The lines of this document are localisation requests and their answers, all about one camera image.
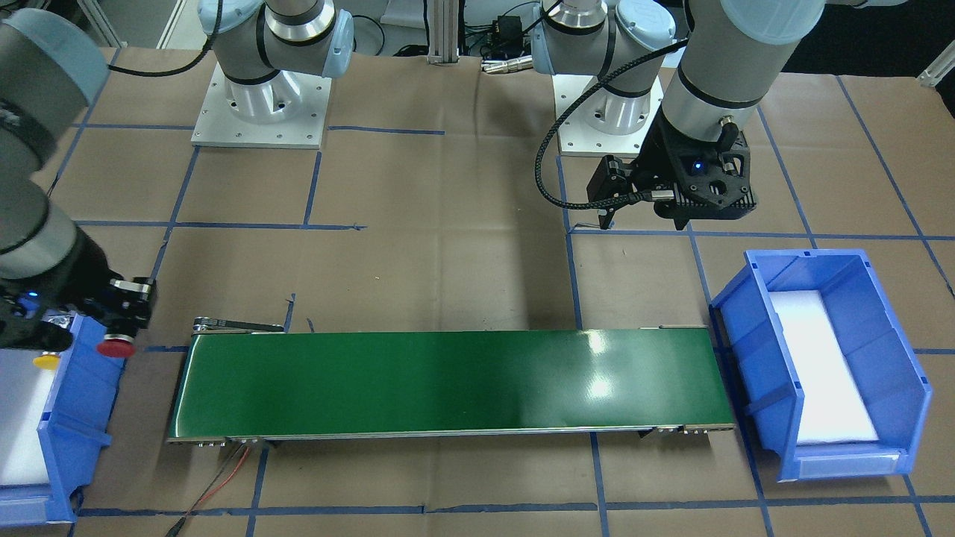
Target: white mounting plate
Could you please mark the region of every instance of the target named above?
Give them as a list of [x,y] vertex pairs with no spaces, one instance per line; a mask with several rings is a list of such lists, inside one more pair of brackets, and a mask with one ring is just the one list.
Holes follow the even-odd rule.
[[[570,106],[570,103],[581,96],[592,79],[593,76],[589,75],[554,75],[554,111],[558,117]],[[612,154],[615,157],[636,157],[640,153],[640,145],[647,136],[647,131],[662,100],[663,86],[660,85],[658,77],[653,80],[653,86],[650,88],[650,113],[647,120],[644,121],[640,130],[627,136],[609,135],[591,127],[584,121],[585,107],[581,106],[561,125],[559,131],[561,155],[602,157]]]
[[232,113],[225,96],[225,75],[217,65],[196,119],[196,130],[192,132],[193,145],[320,149],[331,78],[302,73],[296,73],[295,78],[302,88],[302,109],[298,115],[278,123],[249,123]]

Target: green conveyor belt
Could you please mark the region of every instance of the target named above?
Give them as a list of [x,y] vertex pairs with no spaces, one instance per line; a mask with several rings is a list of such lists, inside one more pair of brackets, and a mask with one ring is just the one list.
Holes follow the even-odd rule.
[[732,427],[706,329],[200,334],[170,441]]

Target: red wire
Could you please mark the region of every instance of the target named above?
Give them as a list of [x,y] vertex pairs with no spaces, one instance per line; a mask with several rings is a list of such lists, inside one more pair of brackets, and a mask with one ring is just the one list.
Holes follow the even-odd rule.
[[196,505],[195,505],[193,508],[190,508],[188,511],[186,511],[185,516],[188,516],[189,513],[192,512],[192,510],[193,510],[194,508],[200,506],[200,505],[202,504],[202,502],[205,502],[205,501],[208,500],[209,498],[212,498],[212,495],[213,495],[213,494],[215,494],[215,493],[219,492],[220,490],[222,490],[224,486],[226,486],[230,481],[232,481],[232,478],[234,478],[235,475],[236,475],[236,473],[239,472],[239,468],[242,468],[242,465],[243,465],[243,462],[245,462],[245,459],[248,459],[248,454],[249,454],[250,451],[251,451],[251,448],[250,448],[249,446],[246,446],[246,447],[245,447],[245,452],[242,453],[242,458],[239,459],[239,463],[236,464],[236,467],[232,469],[232,473],[229,474],[229,477],[225,478],[225,481],[223,481],[222,483],[219,483],[219,485],[216,486],[215,488],[213,488],[212,490],[210,490],[210,491],[206,492],[205,494],[203,494],[202,497],[199,498],[199,501],[196,502]]

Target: blue bin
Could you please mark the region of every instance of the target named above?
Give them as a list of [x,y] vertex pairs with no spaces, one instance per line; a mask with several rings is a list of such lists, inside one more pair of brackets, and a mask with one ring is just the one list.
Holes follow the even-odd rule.
[[[713,300],[749,395],[763,447],[781,458],[778,480],[907,474],[932,389],[862,250],[749,250]],[[771,292],[818,291],[838,347],[878,434],[873,441],[798,444],[805,393]]]
[[[110,444],[106,424],[125,360],[96,351],[105,329],[93,319],[75,318],[70,332],[75,343],[60,356],[36,423],[48,483],[0,486],[0,527],[75,522],[71,496],[93,480],[99,451]],[[5,364],[18,368],[33,368],[32,358],[38,355],[6,349],[0,353]],[[0,396],[0,412],[10,411],[5,405],[15,406],[12,397]]]

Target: yellow object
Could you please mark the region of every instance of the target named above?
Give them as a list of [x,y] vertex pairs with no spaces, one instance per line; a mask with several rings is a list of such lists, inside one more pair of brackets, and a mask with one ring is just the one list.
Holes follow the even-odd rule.
[[59,367],[59,356],[56,354],[41,354],[33,359],[33,365],[40,369],[56,371]]

